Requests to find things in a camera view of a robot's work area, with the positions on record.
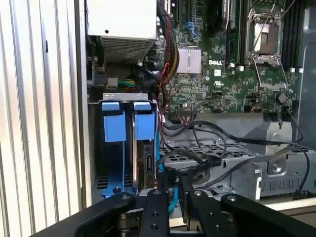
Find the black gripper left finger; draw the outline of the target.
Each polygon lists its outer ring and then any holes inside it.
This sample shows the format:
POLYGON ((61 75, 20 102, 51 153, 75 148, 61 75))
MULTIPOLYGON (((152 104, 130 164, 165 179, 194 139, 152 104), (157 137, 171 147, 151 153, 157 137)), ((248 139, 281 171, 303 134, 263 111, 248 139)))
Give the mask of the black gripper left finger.
POLYGON ((168 180, 138 196, 121 192, 35 234, 37 237, 167 237, 168 180))

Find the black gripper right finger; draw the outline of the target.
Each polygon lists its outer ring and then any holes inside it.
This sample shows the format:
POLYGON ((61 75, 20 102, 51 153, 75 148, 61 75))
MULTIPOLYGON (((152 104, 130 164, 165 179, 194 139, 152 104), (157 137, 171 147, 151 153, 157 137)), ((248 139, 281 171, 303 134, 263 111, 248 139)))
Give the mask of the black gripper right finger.
POLYGON ((189 230, 207 237, 314 237, 315 227, 243 196, 220 200, 194 189, 188 176, 179 177, 179 197, 189 230))

